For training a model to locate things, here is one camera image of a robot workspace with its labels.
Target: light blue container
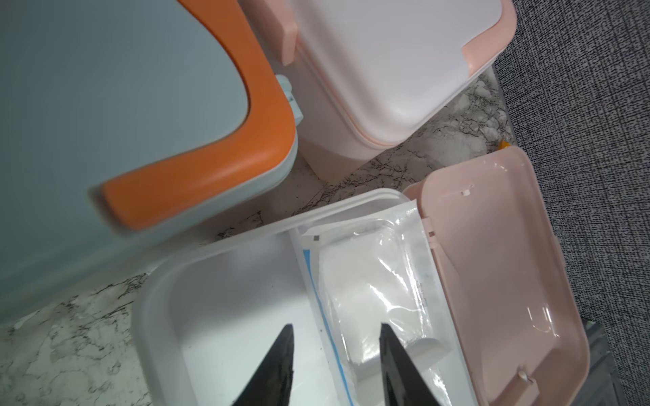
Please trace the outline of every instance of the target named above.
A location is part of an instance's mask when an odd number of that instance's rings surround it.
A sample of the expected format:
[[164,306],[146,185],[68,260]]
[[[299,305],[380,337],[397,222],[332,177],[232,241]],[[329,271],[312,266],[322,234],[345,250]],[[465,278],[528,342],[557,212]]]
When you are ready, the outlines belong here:
[[293,165],[296,142],[273,170],[153,227],[116,227],[96,203],[101,184],[246,120],[237,68],[175,0],[10,0],[0,27],[0,320],[92,274],[146,264],[145,252],[275,187]]

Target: pink plastic lid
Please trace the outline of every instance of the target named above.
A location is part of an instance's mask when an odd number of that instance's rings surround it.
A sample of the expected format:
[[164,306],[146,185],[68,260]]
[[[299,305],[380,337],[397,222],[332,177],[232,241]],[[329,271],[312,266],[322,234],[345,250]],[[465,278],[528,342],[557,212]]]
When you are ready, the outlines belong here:
[[569,405],[589,346],[525,153],[437,170],[405,193],[418,200],[479,404]]

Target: white plastic box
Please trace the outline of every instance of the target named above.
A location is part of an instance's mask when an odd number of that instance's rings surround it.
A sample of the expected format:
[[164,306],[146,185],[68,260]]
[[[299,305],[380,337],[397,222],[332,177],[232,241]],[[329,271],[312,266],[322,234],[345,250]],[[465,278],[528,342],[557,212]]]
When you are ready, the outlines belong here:
[[512,39],[511,0],[240,0],[305,113],[299,150],[338,181],[411,136]]
[[[350,405],[296,237],[307,226],[405,202],[397,191],[375,190],[211,244],[156,271],[138,297],[131,330],[154,402],[230,405],[281,328],[292,323],[291,404]],[[430,370],[447,387],[432,390],[454,405],[476,405],[435,269],[432,275],[439,295],[430,311],[445,320],[441,341],[449,351]]]

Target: box lid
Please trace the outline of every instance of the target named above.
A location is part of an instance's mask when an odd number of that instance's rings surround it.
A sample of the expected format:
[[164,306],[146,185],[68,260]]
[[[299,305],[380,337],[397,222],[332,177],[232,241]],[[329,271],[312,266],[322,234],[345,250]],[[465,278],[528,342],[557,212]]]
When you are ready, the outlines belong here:
[[[471,71],[463,47],[494,26],[503,9],[500,0],[290,3],[299,52],[357,130],[386,145],[406,139],[463,88]],[[497,41],[492,57],[512,38],[509,16],[510,37]]]
[[36,3],[0,13],[0,319],[267,190],[297,149],[236,0]]
[[479,404],[568,405],[589,347],[528,157],[509,147],[405,192],[418,199]]

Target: white plastic tray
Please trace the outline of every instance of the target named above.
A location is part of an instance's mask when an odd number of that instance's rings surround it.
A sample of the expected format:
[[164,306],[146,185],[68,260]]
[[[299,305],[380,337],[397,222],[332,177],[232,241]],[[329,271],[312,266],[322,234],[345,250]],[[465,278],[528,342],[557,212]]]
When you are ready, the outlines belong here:
[[[297,235],[298,228],[349,220],[407,201],[397,191],[374,190],[162,265],[143,286],[131,326],[154,403],[231,405],[281,328],[292,323],[291,405],[349,405],[313,289],[305,279],[302,252],[291,235]],[[444,312],[452,326],[445,300],[439,303],[444,309],[436,311]],[[433,374],[431,389],[441,404],[475,405],[458,339],[453,327],[449,330],[450,351],[426,371]]]

